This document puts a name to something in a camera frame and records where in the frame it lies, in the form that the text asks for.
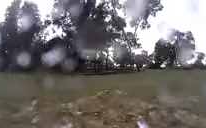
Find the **overcast sky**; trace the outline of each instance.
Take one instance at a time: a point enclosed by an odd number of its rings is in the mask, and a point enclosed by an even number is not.
[[[4,19],[6,6],[12,0],[0,0],[0,21]],[[53,0],[32,0],[39,6],[42,15],[51,11]],[[150,18],[152,27],[138,32],[143,48],[153,51],[154,44],[161,36],[158,26],[167,24],[180,31],[191,30],[196,39],[198,51],[206,53],[206,0],[161,0],[164,6],[162,12],[155,18]]]

